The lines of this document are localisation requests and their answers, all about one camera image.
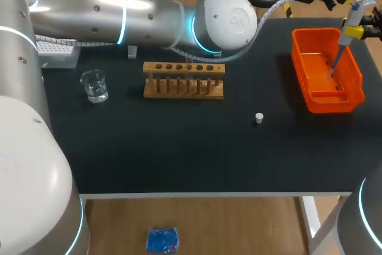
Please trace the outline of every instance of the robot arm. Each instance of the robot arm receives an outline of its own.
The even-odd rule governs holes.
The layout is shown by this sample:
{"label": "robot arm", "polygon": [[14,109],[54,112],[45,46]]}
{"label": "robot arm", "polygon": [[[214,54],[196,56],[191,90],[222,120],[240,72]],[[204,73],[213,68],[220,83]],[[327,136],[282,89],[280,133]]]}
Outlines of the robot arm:
{"label": "robot arm", "polygon": [[38,35],[211,55],[246,46],[257,29],[252,6],[276,1],[198,0],[193,9],[164,0],[38,0],[30,15]]}

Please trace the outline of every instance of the water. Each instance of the water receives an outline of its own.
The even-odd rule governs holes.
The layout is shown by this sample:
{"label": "water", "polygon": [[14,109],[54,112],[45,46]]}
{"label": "water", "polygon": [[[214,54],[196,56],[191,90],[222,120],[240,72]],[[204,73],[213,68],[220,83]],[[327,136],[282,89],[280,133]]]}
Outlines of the water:
{"label": "water", "polygon": [[106,83],[104,81],[89,84],[85,89],[88,93],[89,101],[92,103],[102,103],[109,97],[109,92],[107,92]]}

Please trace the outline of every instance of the orange plastic basket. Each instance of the orange plastic basket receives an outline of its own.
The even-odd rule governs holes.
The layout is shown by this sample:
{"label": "orange plastic basket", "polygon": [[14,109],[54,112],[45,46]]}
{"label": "orange plastic basket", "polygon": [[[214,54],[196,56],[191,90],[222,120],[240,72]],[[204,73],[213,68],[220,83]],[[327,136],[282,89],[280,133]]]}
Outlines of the orange plastic basket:
{"label": "orange plastic basket", "polygon": [[349,47],[328,79],[340,34],[335,28],[296,29],[292,33],[293,63],[312,113],[347,113],[365,100],[362,74]]}

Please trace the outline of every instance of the blue object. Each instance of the blue object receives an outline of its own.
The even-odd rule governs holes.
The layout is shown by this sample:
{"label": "blue object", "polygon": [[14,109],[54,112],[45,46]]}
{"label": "blue object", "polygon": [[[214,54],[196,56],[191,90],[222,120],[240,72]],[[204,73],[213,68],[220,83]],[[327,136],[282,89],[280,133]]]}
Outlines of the blue object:
{"label": "blue object", "polygon": [[332,69],[330,69],[330,73],[329,73],[328,79],[329,79],[330,77],[332,77],[332,75],[333,75],[333,73],[334,73],[334,69],[337,67],[338,62],[340,61],[341,56],[342,56],[342,54],[344,53],[345,49],[346,49],[346,45],[340,45],[340,49],[339,49],[339,51],[338,51],[337,57],[336,57],[335,60],[334,60]]}
{"label": "blue object", "polygon": [[151,253],[176,253],[179,246],[178,230],[150,228],[146,251]]}

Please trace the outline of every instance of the small white cap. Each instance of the small white cap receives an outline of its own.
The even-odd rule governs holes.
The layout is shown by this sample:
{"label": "small white cap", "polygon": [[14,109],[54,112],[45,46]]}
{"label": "small white cap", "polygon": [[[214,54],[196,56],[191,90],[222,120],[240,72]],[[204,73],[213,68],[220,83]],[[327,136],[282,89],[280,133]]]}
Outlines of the small white cap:
{"label": "small white cap", "polygon": [[257,113],[256,114],[256,123],[261,124],[263,121],[264,115],[262,113]]}

